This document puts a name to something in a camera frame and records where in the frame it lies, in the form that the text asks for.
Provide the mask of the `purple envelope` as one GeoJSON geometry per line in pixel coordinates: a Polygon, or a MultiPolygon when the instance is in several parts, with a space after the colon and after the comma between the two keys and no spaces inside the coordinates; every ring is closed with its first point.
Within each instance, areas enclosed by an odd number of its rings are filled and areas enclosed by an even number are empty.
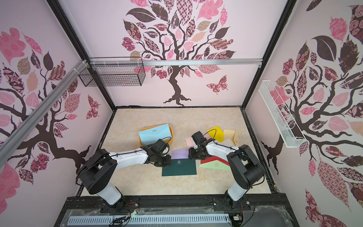
{"type": "Polygon", "coordinates": [[[172,156],[172,159],[188,159],[189,148],[173,150],[171,153],[171,156],[172,156]]]}

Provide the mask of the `dark green envelope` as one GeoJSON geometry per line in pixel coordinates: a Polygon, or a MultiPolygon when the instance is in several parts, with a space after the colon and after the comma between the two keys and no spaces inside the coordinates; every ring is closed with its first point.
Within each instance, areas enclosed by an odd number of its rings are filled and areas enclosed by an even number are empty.
{"type": "Polygon", "coordinates": [[[193,159],[172,159],[170,166],[162,168],[162,176],[191,176],[196,174],[196,161],[193,159]]]}

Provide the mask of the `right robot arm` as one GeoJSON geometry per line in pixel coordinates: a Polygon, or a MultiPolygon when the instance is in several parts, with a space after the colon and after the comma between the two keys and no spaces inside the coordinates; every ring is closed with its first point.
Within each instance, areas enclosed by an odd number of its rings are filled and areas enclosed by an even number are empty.
{"type": "Polygon", "coordinates": [[[193,147],[189,148],[189,159],[206,160],[217,157],[229,163],[234,178],[234,183],[226,191],[224,198],[224,203],[229,208],[240,204],[244,195],[264,178],[261,162],[249,146],[228,146],[213,138],[206,139],[200,131],[192,135],[192,140],[193,147]]]}

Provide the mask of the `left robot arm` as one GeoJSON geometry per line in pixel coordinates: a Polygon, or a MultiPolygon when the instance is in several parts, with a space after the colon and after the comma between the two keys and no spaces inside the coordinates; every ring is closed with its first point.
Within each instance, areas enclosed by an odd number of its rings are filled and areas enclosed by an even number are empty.
{"type": "Polygon", "coordinates": [[[101,197],[111,210],[121,212],[127,206],[127,202],[120,190],[110,182],[113,174],[134,165],[170,166],[169,150],[169,144],[162,139],[125,152],[115,153],[99,149],[77,171],[76,182],[81,181],[90,195],[96,194],[101,197]]]}

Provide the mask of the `pink envelope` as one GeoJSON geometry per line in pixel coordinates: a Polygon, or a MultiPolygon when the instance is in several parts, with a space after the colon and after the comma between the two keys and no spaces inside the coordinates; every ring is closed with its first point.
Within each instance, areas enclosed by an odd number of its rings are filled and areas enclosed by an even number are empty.
{"type": "MultiPolygon", "coordinates": [[[[208,133],[204,134],[203,137],[204,137],[203,142],[206,142],[208,139],[211,139],[211,136],[208,133]]],[[[186,138],[185,140],[186,140],[186,143],[187,143],[187,147],[194,147],[194,148],[197,147],[197,144],[194,142],[192,137],[186,138]]]]}

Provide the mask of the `red envelope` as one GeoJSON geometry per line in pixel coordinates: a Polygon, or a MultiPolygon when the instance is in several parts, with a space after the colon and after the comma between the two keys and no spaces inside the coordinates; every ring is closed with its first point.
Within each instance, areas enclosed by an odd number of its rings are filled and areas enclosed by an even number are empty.
{"type": "Polygon", "coordinates": [[[225,161],[225,160],[223,160],[221,158],[218,158],[216,156],[208,157],[205,160],[201,160],[200,163],[201,164],[205,164],[205,163],[212,162],[212,161],[219,161],[220,163],[223,163],[223,164],[229,166],[229,162],[228,161],[225,161]]]}

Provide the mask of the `light green envelope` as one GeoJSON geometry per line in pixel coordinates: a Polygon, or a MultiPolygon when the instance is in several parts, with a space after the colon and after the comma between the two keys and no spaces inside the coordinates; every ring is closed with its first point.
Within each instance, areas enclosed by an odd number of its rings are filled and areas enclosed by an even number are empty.
{"type": "Polygon", "coordinates": [[[219,161],[212,161],[205,164],[200,164],[200,168],[208,168],[208,169],[215,169],[215,170],[224,170],[224,171],[230,171],[230,166],[227,166],[223,163],[220,163],[219,161]]]}

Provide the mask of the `yellow envelope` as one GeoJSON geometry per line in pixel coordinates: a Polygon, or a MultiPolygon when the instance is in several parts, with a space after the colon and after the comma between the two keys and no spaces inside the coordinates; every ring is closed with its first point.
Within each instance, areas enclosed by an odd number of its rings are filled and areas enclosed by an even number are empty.
{"type": "Polygon", "coordinates": [[[207,130],[207,134],[218,142],[224,141],[224,132],[222,131],[222,129],[219,126],[215,126],[211,129],[207,130]]]}

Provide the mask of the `white envelope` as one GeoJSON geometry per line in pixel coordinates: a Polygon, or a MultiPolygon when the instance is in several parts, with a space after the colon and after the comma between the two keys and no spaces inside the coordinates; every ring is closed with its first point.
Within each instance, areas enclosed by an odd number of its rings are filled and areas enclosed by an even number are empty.
{"type": "Polygon", "coordinates": [[[234,142],[233,142],[230,138],[227,138],[227,139],[226,139],[226,140],[224,140],[222,143],[223,143],[224,145],[226,145],[226,146],[230,146],[230,147],[235,146],[234,142]]]}

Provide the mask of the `beige envelope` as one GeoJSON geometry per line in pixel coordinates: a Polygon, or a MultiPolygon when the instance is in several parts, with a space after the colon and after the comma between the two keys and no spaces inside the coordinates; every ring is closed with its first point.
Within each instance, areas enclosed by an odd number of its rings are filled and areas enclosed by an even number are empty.
{"type": "Polygon", "coordinates": [[[230,141],[232,142],[235,146],[239,146],[239,140],[238,140],[238,134],[237,131],[235,130],[228,130],[228,129],[223,129],[223,133],[224,133],[224,141],[230,141]]]}

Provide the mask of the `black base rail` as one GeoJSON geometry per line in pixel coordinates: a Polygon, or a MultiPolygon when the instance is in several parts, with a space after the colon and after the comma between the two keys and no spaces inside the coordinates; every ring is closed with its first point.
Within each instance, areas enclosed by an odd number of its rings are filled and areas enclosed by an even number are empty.
{"type": "MultiPolygon", "coordinates": [[[[232,212],[222,203],[223,194],[211,195],[136,195],[126,196],[126,203],[141,208],[184,208],[184,207],[212,207],[216,211],[232,212]]],[[[298,227],[298,221],[292,210],[286,194],[246,194],[244,199],[255,206],[280,206],[283,205],[291,217],[292,225],[298,227]]],[[[68,197],[59,213],[55,226],[59,227],[67,210],[108,209],[107,203],[98,196],[68,197]]]]}

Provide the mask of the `aluminium rail back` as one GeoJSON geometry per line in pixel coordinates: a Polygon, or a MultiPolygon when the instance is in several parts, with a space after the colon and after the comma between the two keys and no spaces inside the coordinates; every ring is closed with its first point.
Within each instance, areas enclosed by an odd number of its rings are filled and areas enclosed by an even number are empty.
{"type": "Polygon", "coordinates": [[[206,60],[136,60],[136,61],[92,61],[91,65],[182,66],[182,65],[261,65],[262,59],[206,59],[206,60]]]}

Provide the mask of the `aluminium rail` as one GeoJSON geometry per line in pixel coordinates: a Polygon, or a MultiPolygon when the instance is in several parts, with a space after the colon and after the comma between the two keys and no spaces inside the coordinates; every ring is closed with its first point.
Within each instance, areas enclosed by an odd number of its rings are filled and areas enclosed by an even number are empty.
{"type": "Polygon", "coordinates": [[[136,61],[92,61],[91,65],[182,66],[182,65],[261,65],[262,59],[206,59],[206,60],[136,60],[136,61]]]}
{"type": "Polygon", "coordinates": [[[42,117],[50,111],[54,103],[58,101],[64,91],[67,90],[71,83],[84,69],[87,68],[87,66],[88,64],[86,63],[86,60],[78,62],[77,65],[66,75],[66,78],[63,79],[46,98],[44,98],[44,101],[42,101],[40,105],[24,120],[20,127],[8,137],[1,146],[1,166],[7,162],[13,152],[18,149],[20,144],[40,122],[42,117]]]}

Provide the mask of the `aluminium rail left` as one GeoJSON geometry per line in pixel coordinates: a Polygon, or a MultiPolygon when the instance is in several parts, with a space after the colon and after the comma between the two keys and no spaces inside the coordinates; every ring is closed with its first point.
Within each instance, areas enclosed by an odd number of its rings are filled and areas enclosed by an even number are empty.
{"type": "Polygon", "coordinates": [[[84,69],[87,68],[87,66],[88,64],[86,63],[86,60],[78,62],[77,65],[66,75],[66,78],[63,79],[46,98],[44,98],[44,101],[42,101],[40,105],[24,120],[20,127],[8,137],[1,146],[1,166],[7,162],[13,152],[18,149],[20,144],[40,122],[42,117],[50,111],[54,103],[58,101],[64,91],[67,90],[71,83],[84,69]]]}

